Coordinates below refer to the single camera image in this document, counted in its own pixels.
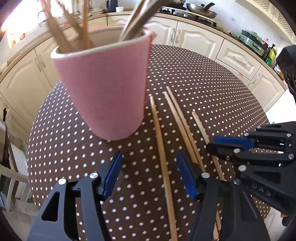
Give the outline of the white chair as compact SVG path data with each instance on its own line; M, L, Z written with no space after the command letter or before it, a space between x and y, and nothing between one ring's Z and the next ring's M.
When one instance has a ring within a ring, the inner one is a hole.
M7 123L8 109L1 111L1 210L10 212L17 201L30 197L27 143Z

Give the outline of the kitchen window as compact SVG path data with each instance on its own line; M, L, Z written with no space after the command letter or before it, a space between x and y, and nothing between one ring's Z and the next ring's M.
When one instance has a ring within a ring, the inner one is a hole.
M13 12L4 21L1 31L4 31L4 40L10 49L13 49L26 35L33 32L42 21L45 14L40 1L21 1Z

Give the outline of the green bottle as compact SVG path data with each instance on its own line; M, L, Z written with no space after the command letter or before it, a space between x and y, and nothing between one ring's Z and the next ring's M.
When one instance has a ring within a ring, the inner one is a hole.
M276 54L277 54L278 49L276 48L276 46L274 44L272 44L272 46L269 48L269 51L267 53L267 56L265 58L265 63L271 67L273 61L276 58Z

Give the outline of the cream base cabinets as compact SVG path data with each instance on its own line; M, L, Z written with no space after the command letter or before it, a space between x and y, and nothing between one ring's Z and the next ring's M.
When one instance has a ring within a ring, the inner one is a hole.
M147 23L155 44L199 53L227 68L269 110L285 92L274 71L238 41L218 30L176 16L157 14ZM50 55L56 43L44 34L28 44L1 73L1 110L9 113L9 127L27 140L39 107L60 80Z

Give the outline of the green countertop appliance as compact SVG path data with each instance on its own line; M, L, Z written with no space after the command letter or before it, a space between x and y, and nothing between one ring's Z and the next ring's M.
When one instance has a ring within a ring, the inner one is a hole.
M262 40L254 31L242 30L239 39L260 57L264 55L268 48L266 41Z

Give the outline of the wooden chopstick in cup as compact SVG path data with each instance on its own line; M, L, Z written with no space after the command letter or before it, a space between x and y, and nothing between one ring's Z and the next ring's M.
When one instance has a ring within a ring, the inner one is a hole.
M67 20L69 21L69 23L71 24L71 26L75 29L76 33L78 34L80 40L82 40L83 42L83 38L82 38L82 29L83 27L81 27L76 20L74 19L74 17L69 13L69 11L67 11L67 9L65 8L64 4L61 3L60 1L57 1L57 4L61 7L61 9L63 10L63 13L65 15L65 17L67 18ZM92 42L92 40L89 38L90 40L90 48L94 48L95 44Z
M84 49L87 50L90 48L90 40L88 34L88 0L83 1L83 29L82 29L82 38L84 43Z
M119 42L123 40L123 37L125 36L125 33L127 32L128 28L133 24L133 22L137 19L137 17L143 12L145 2L146 0L141 0L137 5L137 7L134 8L132 14L130 15L130 18L126 22L123 30L121 31Z

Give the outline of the black gas stove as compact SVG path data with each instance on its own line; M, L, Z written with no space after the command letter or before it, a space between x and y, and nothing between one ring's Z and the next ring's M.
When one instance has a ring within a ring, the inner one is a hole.
M168 6L163 6L158 10L158 13L179 16L181 18L193 20L198 23L211 26L213 28L217 27L217 23L213 19L207 18L206 16L199 15L196 13L192 13L186 9L176 9L176 8L171 8Z

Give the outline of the pink paper cup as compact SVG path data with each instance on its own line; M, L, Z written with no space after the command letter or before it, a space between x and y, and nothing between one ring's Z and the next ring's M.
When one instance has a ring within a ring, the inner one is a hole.
M134 39L119 42L122 26L95 28L95 47L52 53L55 66L76 109L92 132L109 141L133 134L144 119L149 53L154 32L143 28Z

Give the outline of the wooden chopstick on table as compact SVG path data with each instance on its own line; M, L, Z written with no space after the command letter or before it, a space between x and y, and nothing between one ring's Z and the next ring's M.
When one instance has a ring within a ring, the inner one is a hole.
M183 129L182 122L179 119L178 113L176 112L174 104L170 100L170 96L167 91L164 92L164 96L166 97L166 101L175 118L182 138L183 140L185 140L186 132ZM219 194L218 184L216 183L216 179L211 177L211 175L208 172L203 172L202 170L201 172L202 173L197 180L198 191L200 192L197 201L199 201L200 204L196 219L191 228L189 240L212 240L213 238L217 238L219 235L218 229L216 227L215 209Z
M171 193L171 183L170 183L169 171L168 171L168 167L167 167L165 147L164 147L161 127L159 124L159 117L158 117L158 113L157 113L157 108L156 108L156 104L154 102L153 96L150 96L149 100L150 100L151 109L152 109L152 117L154 120L154 127L155 127L155 132L156 132L156 139L157 139L157 145L158 145L158 151L159 151L159 159L160 159L161 170L162 170L162 175L163 175L166 207L167 207L168 219L169 219L169 225L170 225L171 240L177 241L178 234L177 234L177 227L176 227L176 217L175 217L175 211L174 211L173 197L172 197L172 193Z
M192 116L193 116L193 118L194 118L194 120L195 120L195 122L196 122L196 124L197 124L197 126L198 126L198 128L199 128L199 130L201 132L201 134L202 134L202 137L203 137L205 143L206 144L209 144L210 143L209 137L208 137L208 135L206 133L205 128L202 125L202 122L200 121L200 119L199 119L199 117L198 117L198 115L196 114L195 111L192 112ZM224 178L222 169L220 167L218 158L216 156L213 156L213 155L211 155L211 157L212 157L213 163L215 165L216 171L218 173L219 179L222 180L222 181L225 181L225 178Z
M170 100L174 104L176 112L178 113L179 119L182 122L183 129L186 132L186 137L185 137L184 142L185 142L185 144L187 146L187 149L188 149L188 152L190 154L191 160L193 162L197 163L199 165L199 167L201 168L201 170L203 172L205 172L206 169L204 167L203 161L202 161L201 156L199 154L199 151L197 149L197 146L196 146L196 143L195 143L194 138L192 136L192 133L190 131L190 128L189 128L189 126L187 124L187 121L186 121L184 115L183 115L183 112L182 112L176 98L174 97L171 89L168 86L166 87L166 89L167 89L167 92L168 92L168 94L170 96Z

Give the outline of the white mug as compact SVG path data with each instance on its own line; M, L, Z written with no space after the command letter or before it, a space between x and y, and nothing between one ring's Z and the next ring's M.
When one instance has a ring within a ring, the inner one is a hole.
M117 7L115 8L115 10L116 10L117 13L123 12L124 9L125 9L125 8L124 8L123 6L117 6Z

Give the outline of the black electric kettle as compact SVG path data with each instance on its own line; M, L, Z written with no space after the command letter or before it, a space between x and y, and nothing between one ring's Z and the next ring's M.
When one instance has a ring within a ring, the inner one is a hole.
M118 7L118 0L107 0L106 8L108 13L116 12L116 8Z

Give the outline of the cream wall cabinet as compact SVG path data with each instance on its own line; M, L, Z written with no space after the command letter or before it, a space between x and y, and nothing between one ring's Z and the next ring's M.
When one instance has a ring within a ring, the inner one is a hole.
M295 44L295 33L280 11L268 0L236 0L264 20L281 39Z

